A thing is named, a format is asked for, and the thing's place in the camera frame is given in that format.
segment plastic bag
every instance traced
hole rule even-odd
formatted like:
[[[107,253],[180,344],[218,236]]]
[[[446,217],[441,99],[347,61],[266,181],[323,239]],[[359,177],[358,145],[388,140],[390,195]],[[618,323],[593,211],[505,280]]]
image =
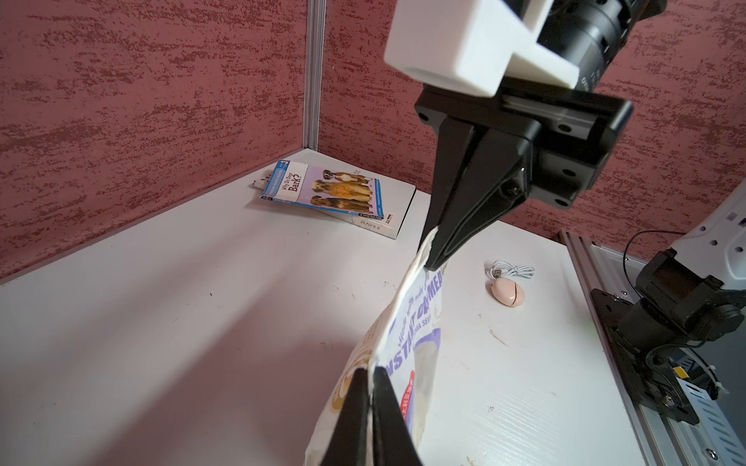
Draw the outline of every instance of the plastic bag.
[[[358,368],[386,369],[396,393],[401,413],[415,448],[424,432],[430,407],[433,380],[440,349],[440,313],[442,308],[443,267],[424,269],[437,228],[422,242],[392,302],[378,316],[360,343],[352,351],[334,391],[316,421],[306,449],[306,466],[317,466],[326,453],[345,395]],[[372,426],[368,425],[369,448]],[[372,464],[369,455],[366,464]]]

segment pink computer mouse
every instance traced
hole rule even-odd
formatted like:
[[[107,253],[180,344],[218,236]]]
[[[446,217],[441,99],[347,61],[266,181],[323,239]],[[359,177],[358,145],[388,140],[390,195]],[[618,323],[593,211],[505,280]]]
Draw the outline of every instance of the pink computer mouse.
[[[523,304],[526,294],[519,284],[510,278],[499,277],[492,283],[492,294],[502,304],[510,307],[516,307]]]

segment dog illustration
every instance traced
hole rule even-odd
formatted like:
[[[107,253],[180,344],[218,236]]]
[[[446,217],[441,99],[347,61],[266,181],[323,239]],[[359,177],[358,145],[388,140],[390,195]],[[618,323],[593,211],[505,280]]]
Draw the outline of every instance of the dog illustration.
[[[364,184],[343,181],[341,183],[326,183],[321,180],[313,182],[314,192],[323,192],[333,198],[351,199],[353,201],[370,202],[373,191]]]
[[[329,170],[324,170],[324,179],[331,180],[332,178],[337,181],[352,181],[355,183],[368,184],[368,178],[362,176],[361,174],[349,174],[343,171],[334,173]]]
[[[351,210],[352,212],[360,213],[369,213],[372,207],[367,202],[341,198],[323,198],[321,196],[313,196],[311,198],[311,205],[333,207],[334,209]]]

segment white robot arm casing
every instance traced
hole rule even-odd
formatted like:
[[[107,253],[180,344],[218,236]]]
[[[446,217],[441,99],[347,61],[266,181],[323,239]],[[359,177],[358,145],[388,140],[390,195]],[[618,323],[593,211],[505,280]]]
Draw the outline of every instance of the white robot arm casing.
[[[676,260],[722,289],[746,289],[746,180],[694,230],[671,245]]]
[[[502,0],[398,0],[383,59],[417,81],[492,97],[503,76],[569,89],[580,70],[536,43],[552,0],[524,20]]]

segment book cover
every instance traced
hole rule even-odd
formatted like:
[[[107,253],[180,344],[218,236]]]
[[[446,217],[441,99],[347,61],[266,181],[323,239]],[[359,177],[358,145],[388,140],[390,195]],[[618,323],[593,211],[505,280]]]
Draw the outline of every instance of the book cover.
[[[383,218],[378,179],[294,160],[277,163],[262,198],[360,217]]]

